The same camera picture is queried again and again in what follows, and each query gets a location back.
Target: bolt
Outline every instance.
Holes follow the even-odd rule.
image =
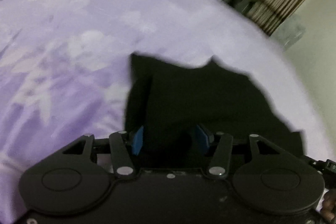
[[[37,224],[37,221],[34,218],[28,218],[26,223],[27,224]]]
[[[128,176],[128,175],[132,174],[133,171],[134,171],[133,168],[131,168],[129,166],[122,166],[122,167],[119,167],[117,169],[117,173],[119,175],[123,175],[123,176]]]
[[[225,169],[220,166],[214,166],[209,168],[209,173],[214,176],[222,176],[225,174]]]
[[[174,174],[168,174],[167,175],[167,178],[169,178],[169,179],[174,179],[176,176],[174,175]]]

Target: folded black garment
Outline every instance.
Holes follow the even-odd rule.
[[[173,154],[191,145],[187,131],[203,124],[246,139],[260,134],[296,156],[303,155],[300,133],[292,133],[272,112],[248,75],[217,65],[182,68],[149,56],[132,54],[133,87],[125,130],[144,125],[142,150]]]

